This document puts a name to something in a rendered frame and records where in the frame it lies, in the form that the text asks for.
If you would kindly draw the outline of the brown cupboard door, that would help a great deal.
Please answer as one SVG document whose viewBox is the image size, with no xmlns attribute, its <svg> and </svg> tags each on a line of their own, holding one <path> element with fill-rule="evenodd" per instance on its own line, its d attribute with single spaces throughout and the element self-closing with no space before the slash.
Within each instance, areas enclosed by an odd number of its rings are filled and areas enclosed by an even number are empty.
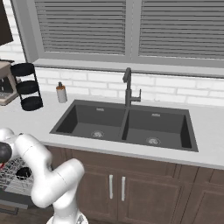
<svg viewBox="0 0 224 224">
<path fill-rule="evenodd" d="M 78 208 L 89 221 L 117 221 L 117 172 L 108 168 L 84 165 L 76 193 Z M 113 175 L 113 199 L 109 198 L 109 174 Z"/>
<path fill-rule="evenodd" d="M 121 200 L 126 177 L 125 201 Z M 180 224 L 192 185 L 173 178 L 120 173 L 117 176 L 118 220 L 126 224 Z"/>
<path fill-rule="evenodd" d="M 197 171 L 181 224 L 224 224 L 224 171 Z"/>
</svg>

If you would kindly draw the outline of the dark grey double sink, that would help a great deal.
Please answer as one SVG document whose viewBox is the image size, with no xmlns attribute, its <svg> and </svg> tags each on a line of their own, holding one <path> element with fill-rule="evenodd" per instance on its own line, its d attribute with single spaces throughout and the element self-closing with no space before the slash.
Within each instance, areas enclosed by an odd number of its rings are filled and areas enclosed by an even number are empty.
<svg viewBox="0 0 224 224">
<path fill-rule="evenodd" d="M 187 109 L 75 100 L 54 125 L 56 135 L 181 151 L 198 150 Z"/>
</svg>

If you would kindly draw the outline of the dark grey tap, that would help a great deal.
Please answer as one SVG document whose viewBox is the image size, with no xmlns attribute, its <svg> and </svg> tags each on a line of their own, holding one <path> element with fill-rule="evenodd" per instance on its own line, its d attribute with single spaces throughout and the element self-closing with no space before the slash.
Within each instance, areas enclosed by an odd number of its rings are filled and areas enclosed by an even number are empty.
<svg viewBox="0 0 224 224">
<path fill-rule="evenodd" d="M 124 83 L 127 84 L 126 90 L 125 90 L 125 106 L 130 107 L 132 102 L 140 102 L 141 96 L 134 97 L 132 95 L 131 90 L 131 68 L 127 67 L 124 73 L 124 76 L 122 77 L 122 80 Z"/>
</svg>

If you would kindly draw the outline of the white soap dispenser bottle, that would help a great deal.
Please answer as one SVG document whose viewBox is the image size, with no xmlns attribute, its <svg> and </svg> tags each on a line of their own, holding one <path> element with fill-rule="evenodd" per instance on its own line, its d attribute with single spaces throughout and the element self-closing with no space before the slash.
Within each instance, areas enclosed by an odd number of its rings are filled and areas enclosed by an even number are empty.
<svg viewBox="0 0 224 224">
<path fill-rule="evenodd" d="M 59 82 L 58 86 L 56 87 L 56 92 L 57 92 L 59 103 L 67 102 L 66 87 L 61 82 Z"/>
</svg>

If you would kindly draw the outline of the grey window with blinds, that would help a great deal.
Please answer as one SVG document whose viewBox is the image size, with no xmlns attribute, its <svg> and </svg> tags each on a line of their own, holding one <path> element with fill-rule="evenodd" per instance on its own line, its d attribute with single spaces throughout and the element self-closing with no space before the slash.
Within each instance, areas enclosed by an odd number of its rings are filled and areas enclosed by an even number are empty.
<svg viewBox="0 0 224 224">
<path fill-rule="evenodd" d="M 27 61 L 224 79 L 224 0 L 10 0 Z"/>
</svg>

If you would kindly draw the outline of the black three-tier stand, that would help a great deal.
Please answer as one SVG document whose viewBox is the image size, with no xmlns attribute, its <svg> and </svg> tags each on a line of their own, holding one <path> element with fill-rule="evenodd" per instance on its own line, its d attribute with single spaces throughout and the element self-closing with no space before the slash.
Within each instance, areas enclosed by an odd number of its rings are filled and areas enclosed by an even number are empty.
<svg viewBox="0 0 224 224">
<path fill-rule="evenodd" d="M 19 63 L 10 67 L 14 78 L 25 77 L 33 74 L 34 80 L 16 82 L 16 90 L 20 98 L 20 104 L 23 110 L 33 111 L 43 107 L 43 101 L 39 91 L 39 83 L 35 73 L 35 67 L 32 63 Z"/>
</svg>

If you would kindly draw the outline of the beige coffee machine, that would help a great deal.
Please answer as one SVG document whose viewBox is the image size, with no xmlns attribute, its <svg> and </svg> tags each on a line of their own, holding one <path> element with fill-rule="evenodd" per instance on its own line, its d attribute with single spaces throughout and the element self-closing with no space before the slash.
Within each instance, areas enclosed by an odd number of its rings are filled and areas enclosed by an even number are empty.
<svg viewBox="0 0 224 224">
<path fill-rule="evenodd" d="M 11 74 L 11 63 L 0 61 L 0 105 L 9 104 L 17 96 L 16 82 Z"/>
</svg>

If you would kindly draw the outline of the dark wall cupboard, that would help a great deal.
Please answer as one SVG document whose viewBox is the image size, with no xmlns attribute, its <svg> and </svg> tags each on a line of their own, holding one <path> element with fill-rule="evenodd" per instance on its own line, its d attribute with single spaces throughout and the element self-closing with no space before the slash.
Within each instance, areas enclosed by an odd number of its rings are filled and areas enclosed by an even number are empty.
<svg viewBox="0 0 224 224">
<path fill-rule="evenodd" d="M 13 41 L 11 28 L 5 12 L 3 0 L 0 0 L 0 46 Z"/>
</svg>

